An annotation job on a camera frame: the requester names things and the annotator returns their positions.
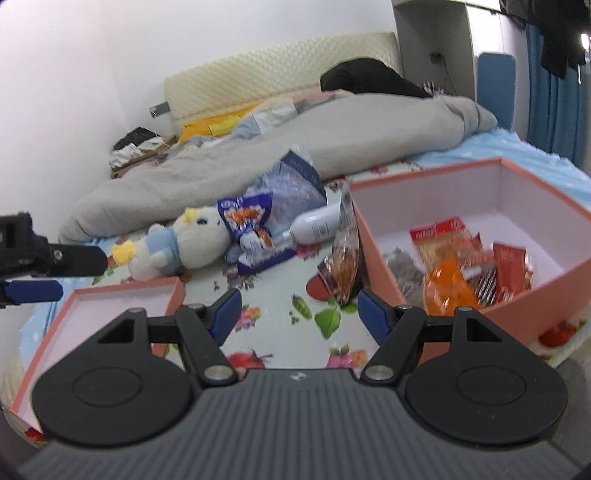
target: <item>beige padded headboard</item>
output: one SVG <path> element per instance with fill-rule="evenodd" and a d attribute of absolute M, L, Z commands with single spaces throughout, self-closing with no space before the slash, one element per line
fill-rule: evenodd
<path fill-rule="evenodd" d="M 174 127 L 267 98 L 320 87 L 331 67 L 373 57 L 402 74 L 393 32 L 314 38 L 206 63 L 164 79 Z"/>

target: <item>blue snack bag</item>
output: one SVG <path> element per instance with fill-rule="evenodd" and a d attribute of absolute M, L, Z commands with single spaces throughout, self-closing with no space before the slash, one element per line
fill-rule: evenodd
<path fill-rule="evenodd" d="M 247 213 L 253 217 L 252 221 L 243 221 L 240 227 L 230 225 L 229 217 L 236 219 L 237 215 L 243 215 L 243 212 L 230 212 L 237 208 L 235 204 L 238 205 L 238 200 L 243 206 L 265 209 L 265 215 L 259 219 L 258 215 L 249 210 Z M 269 205 L 270 212 L 267 215 L 266 208 Z M 248 263 L 254 267 L 260 262 L 266 264 L 270 258 L 273 259 L 273 264 L 276 264 L 275 261 L 285 261 L 289 256 L 295 255 L 295 245 L 287 249 L 284 246 L 282 254 L 277 255 L 273 238 L 280 237 L 289 230 L 293 220 L 301 213 L 325 205 L 326 191 L 318 172 L 303 158 L 297 147 L 292 148 L 269 172 L 257 177 L 242 197 L 218 202 L 220 215 L 235 240 L 235 244 L 226 253 L 227 262 Z"/>
<path fill-rule="evenodd" d="M 235 242 L 242 235 L 257 232 L 271 215 L 273 196 L 261 193 L 249 197 L 230 197 L 217 202 L 217 211 Z"/>

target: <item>light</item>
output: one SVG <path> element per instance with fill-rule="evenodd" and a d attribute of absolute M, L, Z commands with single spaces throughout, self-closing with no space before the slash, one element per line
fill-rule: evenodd
<path fill-rule="evenodd" d="M 583 48 L 589 51 L 589 36 L 581 33 L 581 43 L 583 44 Z"/>

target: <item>open pink box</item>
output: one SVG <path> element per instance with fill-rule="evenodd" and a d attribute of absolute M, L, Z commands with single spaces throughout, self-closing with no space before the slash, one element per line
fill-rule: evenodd
<path fill-rule="evenodd" d="M 177 277 L 75 290 L 35 352 L 18 387 L 11 412 L 40 432 L 31 407 L 31 393 L 43 372 L 124 311 L 142 307 L 151 317 L 171 315 L 182 305 L 184 295 L 184 286 Z M 153 344 L 152 352 L 163 356 L 165 347 Z"/>
<path fill-rule="evenodd" d="M 369 285 L 391 305 L 405 300 L 383 255 L 400 247 L 423 267 L 409 230 L 454 216 L 480 232 L 484 245 L 498 241 L 532 255 L 532 290 L 482 310 L 522 343 L 591 299 L 591 212 L 508 160 L 363 180 L 351 190 Z M 426 348 L 426 355 L 444 348 Z"/>

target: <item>white plush toy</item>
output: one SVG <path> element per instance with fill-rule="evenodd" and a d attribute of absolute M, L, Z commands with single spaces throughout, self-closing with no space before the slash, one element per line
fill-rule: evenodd
<path fill-rule="evenodd" d="M 134 280 L 169 277 L 181 267 L 202 268 L 230 246 L 230 233 L 216 207 L 187 208 L 169 227 L 155 223 L 148 235 L 113 247 L 113 260 L 129 265 Z"/>

